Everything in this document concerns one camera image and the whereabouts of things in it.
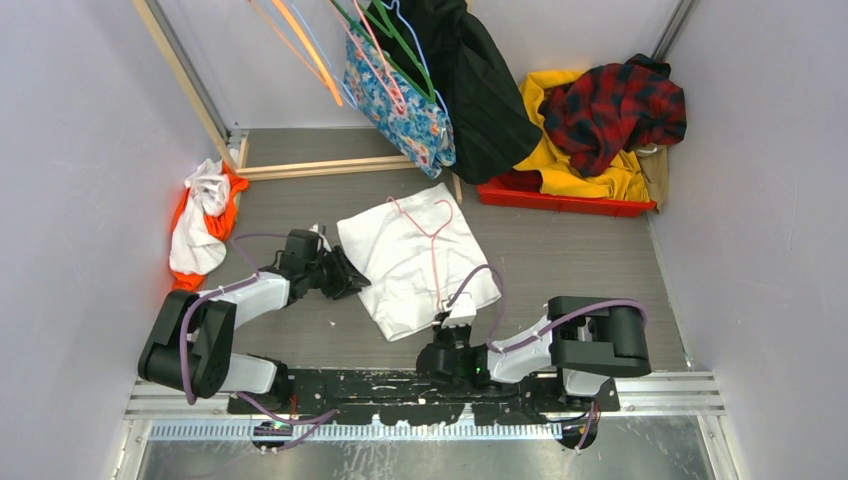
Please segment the orange hanger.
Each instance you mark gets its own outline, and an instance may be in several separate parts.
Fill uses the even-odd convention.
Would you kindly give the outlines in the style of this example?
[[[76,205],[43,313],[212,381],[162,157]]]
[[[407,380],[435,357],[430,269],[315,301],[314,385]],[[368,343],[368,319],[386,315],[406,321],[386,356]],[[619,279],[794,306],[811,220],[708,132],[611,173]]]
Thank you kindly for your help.
[[[350,103],[349,95],[343,92],[334,74],[330,59],[293,1],[247,0],[247,4],[329,92],[337,106]]]

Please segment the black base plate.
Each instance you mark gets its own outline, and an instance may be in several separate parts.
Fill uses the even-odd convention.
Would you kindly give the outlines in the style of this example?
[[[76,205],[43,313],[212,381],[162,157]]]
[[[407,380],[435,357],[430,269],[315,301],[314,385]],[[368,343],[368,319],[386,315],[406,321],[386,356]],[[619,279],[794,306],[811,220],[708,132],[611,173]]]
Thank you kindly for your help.
[[[300,419],[328,411],[340,425],[366,425],[374,418],[386,426],[453,425],[468,415],[476,426],[572,423],[594,406],[602,412],[620,409],[613,380],[594,397],[565,389],[561,373],[532,373],[516,384],[481,388],[435,383],[412,370],[291,369],[266,394],[229,400],[230,414],[253,414],[261,408]]]

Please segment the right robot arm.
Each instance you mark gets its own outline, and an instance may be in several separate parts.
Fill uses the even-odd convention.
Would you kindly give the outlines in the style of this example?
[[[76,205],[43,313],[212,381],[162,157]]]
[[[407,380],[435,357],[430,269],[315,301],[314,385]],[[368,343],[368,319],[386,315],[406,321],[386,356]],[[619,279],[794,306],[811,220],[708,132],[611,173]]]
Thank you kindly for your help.
[[[470,326],[442,321],[415,369],[436,384],[484,390],[517,385],[553,367],[561,374],[554,386],[556,400],[577,411],[607,380],[652,372],[646,322],[646,308],[632,299],[557,296],[528,329],[475,347]]]

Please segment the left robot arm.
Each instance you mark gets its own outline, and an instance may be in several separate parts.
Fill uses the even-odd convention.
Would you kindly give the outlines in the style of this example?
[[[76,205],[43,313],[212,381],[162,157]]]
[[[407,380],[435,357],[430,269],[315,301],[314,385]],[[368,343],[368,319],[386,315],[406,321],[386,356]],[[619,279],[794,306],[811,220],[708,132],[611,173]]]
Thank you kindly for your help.
[[[340,300],[370,286],[342,246],[319,226],[283,235],[282,249],[248,277],[211,290],[171,291],[138,360],[141,379],[182,392],[188,403],[218,393],[248,396],[269,413],[285,409],[293,386],[278,360],[237,354],[236,331],[289,307],[311,291]]]

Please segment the red plastic bin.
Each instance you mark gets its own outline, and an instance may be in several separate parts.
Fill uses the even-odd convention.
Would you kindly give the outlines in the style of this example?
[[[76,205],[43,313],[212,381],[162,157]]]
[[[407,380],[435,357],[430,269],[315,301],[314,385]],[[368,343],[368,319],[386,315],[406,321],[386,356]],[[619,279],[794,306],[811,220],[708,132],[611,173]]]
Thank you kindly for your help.
[[[510,171],[478,185],[476,191],[485,205],[549,210],[621,218],[635,218],[656,207],[654,201],[630,202],[548,195],[538,191],[542,177],[537,171]]]

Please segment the yellow garment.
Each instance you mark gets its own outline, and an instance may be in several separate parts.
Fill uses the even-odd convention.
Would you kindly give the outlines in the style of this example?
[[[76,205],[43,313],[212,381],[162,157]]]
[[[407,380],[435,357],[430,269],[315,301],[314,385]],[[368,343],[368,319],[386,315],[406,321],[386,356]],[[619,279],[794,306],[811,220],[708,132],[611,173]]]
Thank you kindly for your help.
[[[524,107],[531,122],[543,126],[538,108],[553,87],[570,83],[579,71],[546,70],[527,74],[519,85]],[[544,134],[533,152],[513,167],[505,178],[517,190],[543,194],[648,203],[651,201],[642,169],[633,153],[622,151],[599,176],[583,177],[563,153]]]

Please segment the tan garment in bin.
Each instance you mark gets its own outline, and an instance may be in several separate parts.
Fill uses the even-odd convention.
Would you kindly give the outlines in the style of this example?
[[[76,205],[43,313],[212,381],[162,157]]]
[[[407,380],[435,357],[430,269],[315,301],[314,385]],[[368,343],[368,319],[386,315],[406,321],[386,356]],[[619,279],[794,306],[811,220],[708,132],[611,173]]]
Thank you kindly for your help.
[[[654,211],[659,214],[669,195],[667,148],[651,144],[637,149],[635,155],[639,161],[649,197],[655,203]]]

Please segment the pink hanger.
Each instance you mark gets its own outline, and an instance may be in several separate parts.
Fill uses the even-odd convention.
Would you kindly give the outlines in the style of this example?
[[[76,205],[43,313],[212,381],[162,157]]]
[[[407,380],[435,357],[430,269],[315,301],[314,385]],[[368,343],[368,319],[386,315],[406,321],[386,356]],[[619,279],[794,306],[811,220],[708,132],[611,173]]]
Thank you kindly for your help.
[[[431,269],[432,269],[433,281],[434,281],[435,292],[436,292],[435,305],[436,305],[437,311],[442,312],[444,307],[443,307],[443,296],[442,296],[441,281],[440,281],[440,278],[439,278],[439,270],[438,270],[436,241],[437,241],[439,235],[442,233],[442,231],[446,227],[448,227],[454,219],[454,208],[453,208],[452,204],[448,200],[444,200],[444,199],[437,200],[437,201],[434,202],[435,206],[438,206],[438,205],[446,206],[448,208],[449,216],[433,232],[428,232],[415,220],[415,218],[409,212],[407,212],[400,205],[400,203],[394,197],[389,196],[386,199],[386,202],[388,204],[393,205],[394,208],[397,210],[397,212],[401,216],[405,217],[424,237],[426,237],[429,240]]]
[[[384,73],[380,74],[380,82],[386,90],[387,94],[389,95],[389,98],[392,101],[393,105],[395,106],[395,110],[399,114],[405,114],[408,109],[406,98],[404,97],[403,92],[401,91],[395,78],[390,73],[388,61],[379,44],[377,36],[375,35],[374,30],[371,24],[369,23],[363,8],[359,5],[357,1],[353,1],[352,4],[359,16],[359,21],[348,19],[348,23],[356,28],[359,28],[361,24],[361,27],[367,32],[366,36],[370,40],[370,43],[373,45],[377,57],[379,58],[380,63],[383,67]]]

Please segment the black pleated skirt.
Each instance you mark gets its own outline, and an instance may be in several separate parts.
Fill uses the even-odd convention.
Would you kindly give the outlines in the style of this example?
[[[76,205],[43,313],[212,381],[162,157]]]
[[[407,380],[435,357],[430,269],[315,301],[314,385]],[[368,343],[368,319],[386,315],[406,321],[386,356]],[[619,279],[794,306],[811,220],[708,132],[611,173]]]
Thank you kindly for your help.
[[[464,1],[402,1],[454,132],[451,167],[472,185],[525,160],[542,138],[497,45]]]

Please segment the aluminium frame post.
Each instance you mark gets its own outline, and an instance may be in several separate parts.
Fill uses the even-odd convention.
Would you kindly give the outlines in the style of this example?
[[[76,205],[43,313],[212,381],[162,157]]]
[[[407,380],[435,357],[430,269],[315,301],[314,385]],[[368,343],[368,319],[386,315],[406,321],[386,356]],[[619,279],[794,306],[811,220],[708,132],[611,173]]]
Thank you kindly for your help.
[[[202,109],[212,121],[215,131],[226,143],[228,143],[230,140],[230,129],[225,125],[222,115],[214,104],[211,94],[204,85],[199,72],[195,68],[188,51],[183,45],[183,42],[180,40],[179,35],[162,7],[161,2],[157,0],[146,0],[145,3],[150,8],[153,17],[162,29],[169,45],[174,50],[180,67],[185,72],[190,85],[197,94],[202,105]]]

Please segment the green hanger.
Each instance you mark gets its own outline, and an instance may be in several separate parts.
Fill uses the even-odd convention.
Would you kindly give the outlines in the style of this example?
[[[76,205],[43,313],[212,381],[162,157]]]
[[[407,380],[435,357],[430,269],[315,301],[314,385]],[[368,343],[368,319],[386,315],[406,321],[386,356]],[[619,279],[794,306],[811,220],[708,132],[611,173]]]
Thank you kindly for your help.
[[[357,2],[363,8],[377,36],[388,64],[425,100],[439,103],[440,93],[433,84],[429,65],[415,29],[402,13],[401,2],[369,1],[368,6],[362,1]],[[356,10],[350,13],[340,1],[330,1],[330,5],[341,16],[346,27],[358,32],[373,47],[361,24],[356,28],[348,23],[348,19],[359,21]]]

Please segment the blue patterned garment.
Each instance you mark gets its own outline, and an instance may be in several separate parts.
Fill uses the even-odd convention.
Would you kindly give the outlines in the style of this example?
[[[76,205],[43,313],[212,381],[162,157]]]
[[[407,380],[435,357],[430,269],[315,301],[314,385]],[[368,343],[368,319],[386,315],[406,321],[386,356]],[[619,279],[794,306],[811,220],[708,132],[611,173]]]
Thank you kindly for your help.
[[[348,32],[343,76],[354,105],[429,178],[457,162],[453,128],[441,105],[422,95],[357,31]]]

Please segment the blue hanger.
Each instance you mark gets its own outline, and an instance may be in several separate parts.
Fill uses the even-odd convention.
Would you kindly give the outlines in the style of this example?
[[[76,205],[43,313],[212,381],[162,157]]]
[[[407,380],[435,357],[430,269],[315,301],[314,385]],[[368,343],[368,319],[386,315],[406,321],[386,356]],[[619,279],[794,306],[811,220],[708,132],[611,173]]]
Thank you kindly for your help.
[[[399,1],[374,1],[368,7],[378,52],[391,65],[390,83],[399,87],[398,112],[387,130],[400,141],[402,152],[421,162],[455,162],[453,128],[441,93],[432,83],[429,65],[417,33],[402,13]]]
[[[356,101],[350,90],[343,85],[342,77],[345,64],[345,52],[347,35],[341,25],[338,13],[330,5],[329,1],[293,1],[299,11],[305,16],[308,25],[312,32],[317,36],[317,39],[324,50],[324,53],[330,59],[334,74],[340,81],[340,86],[344,93],[347,93],[350,98],[350,103],[343,105],[348,108],[356,106]],[[330,99],[332,105],[337,106],[329,92],[319,83],[319,81],[307,70],[295,55],[275,36],[274,38],[285,47],[290,56],[295,59],[295,68],[307,74],[308,83],[317,86],[325,97]]]

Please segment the wooden clothes rack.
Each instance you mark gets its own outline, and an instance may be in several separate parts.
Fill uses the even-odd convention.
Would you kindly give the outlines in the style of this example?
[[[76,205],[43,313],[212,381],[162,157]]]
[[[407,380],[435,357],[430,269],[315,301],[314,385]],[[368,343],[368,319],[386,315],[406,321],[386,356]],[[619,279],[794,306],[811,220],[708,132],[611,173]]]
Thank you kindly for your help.
[[[162,29],[153,17],[150,8],[145,1],[134,1],[137,14],[144,23],[147,31],[159,49],[162,57],[176,78],[185,98],[188,100],[196,117],[200,120],[206,134],[212,141],[216,151],[237,175],[250,181],[282,180],[290,178],[317,177],[328,175],[342,175],[354,173],[369,173],[380,171],[396,171],[412,169],[414,165],[406,157],[401,155],[380,156],[340,160],[323,160],[316,162],[280,164],[266,167],[249,167],[247,165],[249,136],[247,134],[238,139],[239,155],[234,157],[230,154],[230,144],[226,143],[215,131],[209,116],[202,109],[197,94],[190,85],[185,72],[180,67],[174,50],[165,38]]]

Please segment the white garment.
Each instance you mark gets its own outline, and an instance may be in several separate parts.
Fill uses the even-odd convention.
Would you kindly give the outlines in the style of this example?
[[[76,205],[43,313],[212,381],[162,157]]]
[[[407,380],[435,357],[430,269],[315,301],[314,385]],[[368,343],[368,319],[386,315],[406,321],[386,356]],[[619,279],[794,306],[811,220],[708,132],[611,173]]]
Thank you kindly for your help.
[[[438,184],[397,201],[433,232],[449,216],[446,206],[434,205],[441,199],[454,208],[436,241],[443,300],[467,292],[477,310],[488,307],[501,292],[487,268],[468,277],[488,261],[448,188]],[[429,240],[387,202],[338,221],[337,231],[345,254],[371,282],[359,297],[384,338],[394,342],[428,328],[438,313]]]

